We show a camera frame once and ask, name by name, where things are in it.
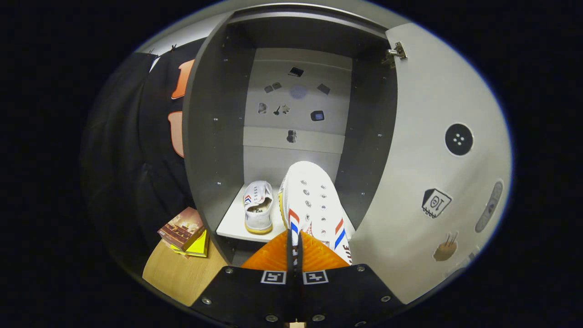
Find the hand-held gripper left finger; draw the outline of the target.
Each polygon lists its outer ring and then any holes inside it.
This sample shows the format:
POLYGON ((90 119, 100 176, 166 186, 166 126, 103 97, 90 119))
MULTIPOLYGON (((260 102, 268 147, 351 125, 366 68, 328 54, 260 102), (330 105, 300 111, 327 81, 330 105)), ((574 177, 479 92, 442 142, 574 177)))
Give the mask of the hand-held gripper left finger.
POLYGON ((294 270, 290 232, 275 237, 283 270, 224 266, 191 309, 221 328, 288 328, 294 322, 294 270))

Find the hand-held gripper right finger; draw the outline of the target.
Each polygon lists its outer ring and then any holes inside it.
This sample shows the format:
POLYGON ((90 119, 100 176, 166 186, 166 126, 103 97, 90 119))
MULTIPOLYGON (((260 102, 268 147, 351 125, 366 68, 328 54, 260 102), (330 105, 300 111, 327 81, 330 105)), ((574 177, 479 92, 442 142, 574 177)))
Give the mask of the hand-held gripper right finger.
POLYGON ((298 252, 296 320, 306 328, 372 328, 405 310, 369 265, 348 265, 304 232, 298 252))

